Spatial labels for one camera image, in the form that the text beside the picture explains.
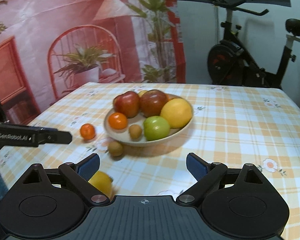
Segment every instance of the checkered tablecloth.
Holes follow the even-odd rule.
[[[159,89],[186,98],[195,109],[190,128],[156,147],[125,147],[113,160],[107,154],[103,118],[112,100],[128,90]],[[92,123],[97,138],[84,143],[79,128]],[[98,153],[100,170],[114,179],[118,195],[172,195],[176,198],[196,181],[186,169],[186,155],[196,153],[207,162],[229,168],[254,163],[275,186],[290,208],[286,240],[300,239],[300,109],[281,90],[190,84],[88,83],[58,101],[31,125],[70,131],[69,145],[38,148],[4,147],[0,172],[8,187],[32,163],[57,168]]]

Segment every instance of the fruit bowl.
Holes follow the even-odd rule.
[[[168,94],[168,95],[169,95],[170,98],[181,98],[179,96],[172,95],[172,94]],[[128,132],[128,128],[129,128],[130,125],[138,124],[143,128],[143,122],[146,118],[143,116],[143,114],[141,112],[136,117],[128,119],[129,123],[128,123],[127,128],[125,128],[123,130],[115,130],[115,129],[112,129],[110,127],[109,123],[108,123],[109,116],[114,113],[114,110],[111,109],[108,112],[108,114],[106,115],[106,117],[103,121],[103,126],[104,126],[104,129],[105,129],[106,133],[112,139],[114,139],[116,141],[119,141],[123,144],[129,145],[129,146],[134,146],[134,147],[155,146],[155,145],[165,143],[165,142],[168,142],[168,141],[172,140],[173,138],[177,137],[179,134],[183,133],[190,126],[190,124],[192,122],[192,119],[193,119],[193,114],[194,114],[194,110],[193,110],[192,105],[191,105],[191,108],[192,108],[192,118],[189,121],[189,123],[181,129],[170,129],[169,135],[167,137],[165,137],[163,139],[159,139],[159,140],[147,141],[146,138],[144,137],[143,133],[142,133],[141,137],[138,140],[133,140],[133,139],[130,138],[130,135],[129,135],[129,132]]]

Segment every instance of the yellow fruit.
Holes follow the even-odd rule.
[[[105,194],[108,198],[111,198],[112,195],[112,181],[113,179],[108,176],[108,174],[97,171],[91,179],[89,179],[89,183],[93,185],[95,188],[100,190],[103,194]]]
[[[142,97],[142,95],[143,95],[145,92],[147,92],[147,90],[142,90],[142,91],[140,91],[140,92],[138,93],[139,97]]]
[[[108,151],[112,157],[118,157],[123,153],[123,146],[119,142],[111,142],[108,145]]]
[[[175,98],[166,103],[160,113],[172,129],[184,127],[192,118],[192,107],[182,98]]]
[[[129,134],[131,139],[138,139],[142,134],[142,128],[140,125],[133,124],[129,127]]]

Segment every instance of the white flower pot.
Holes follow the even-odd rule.
[[[101,68],[100,66],[98,66],[90,70],[74,74],[74,80],[77,82],[79,86],[82,86],[89,82],[98,83],[100,72],[101,72]]]

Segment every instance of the gray ridged panel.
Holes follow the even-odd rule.
[[[7,238],[7,240],[16,239],[12,236]],[[195,208],[179,206],[170,196],[118,196],[109,206],[92,208],[81,225],[70,233],[55,238],[55,240],[158,239],[230,238],[209,228]]]

